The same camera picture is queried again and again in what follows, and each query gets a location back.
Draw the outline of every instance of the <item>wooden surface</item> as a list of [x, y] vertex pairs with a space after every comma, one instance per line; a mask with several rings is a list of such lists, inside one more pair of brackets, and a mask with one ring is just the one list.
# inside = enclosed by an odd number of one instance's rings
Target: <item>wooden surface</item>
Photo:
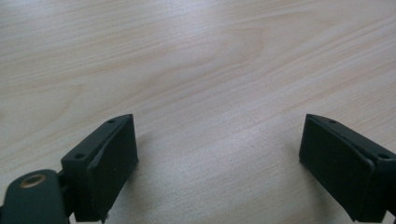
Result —
[[109, 224], [352, 223], [299, 163], [306, 113], [396, 152], [393, 0], [5, 0], [0, 74], [1, 201], [134, 114]]

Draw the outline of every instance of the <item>screw hole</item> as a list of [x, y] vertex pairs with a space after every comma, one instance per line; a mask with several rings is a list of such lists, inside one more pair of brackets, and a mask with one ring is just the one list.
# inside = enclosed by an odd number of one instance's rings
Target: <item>screw hole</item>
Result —
[[381, 159], [385, 159], [385, 160], [390, 159], [390, 156], [385, 155], [385, 154], [378, 154], [378, 157], [381, 158]]
[[41, 184], [42, 182], [44, 182], [44, 180], [46, 180], [45, 175], [42, 175], [42, 174], [31, 175], [31, 176], [28, 176], [22, 180], [20, 187], [22, 189], [29, 189], [29, 188], [32, 188], [34, 186]]
[[75, 159], [81, 159], [81, 158], [83, 158], [83, 157], [85, 157], [85, 154], [83, 154], [83, 153], [78, 153], [78, 154], [75, 156]]

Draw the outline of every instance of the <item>light wood tabletop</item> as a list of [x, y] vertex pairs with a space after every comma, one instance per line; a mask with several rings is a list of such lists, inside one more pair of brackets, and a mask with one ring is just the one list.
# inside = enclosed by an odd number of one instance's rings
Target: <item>light wood tabletop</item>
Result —
[[1, 201], [130, 113], [106, 223], [352, 223], [299, 163], [304, 117], [396, 152], [396, 2], [0, 1]]

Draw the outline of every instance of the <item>wood grain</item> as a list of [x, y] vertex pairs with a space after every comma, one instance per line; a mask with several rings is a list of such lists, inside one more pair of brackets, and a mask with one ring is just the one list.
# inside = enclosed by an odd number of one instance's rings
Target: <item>wood grain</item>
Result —
[[396, 2], [0, 2], [1, 201], [126, 113], [106, 223], [352, 223], [299, 163], [304, 115], [396, 152]]

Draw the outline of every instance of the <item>black bracket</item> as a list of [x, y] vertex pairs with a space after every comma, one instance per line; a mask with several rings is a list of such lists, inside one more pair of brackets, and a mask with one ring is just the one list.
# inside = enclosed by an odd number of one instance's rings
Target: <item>black bracket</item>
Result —
[[300, 161], [352, 220], [396, 216], [396, 155], [343, 124], [307, 115]]
[[137, 164], [134, 119], [110, 119], [62, 158], [62, 171], [35, 171], [14, 180], [1, 208], [0, 224], [105, 222]]

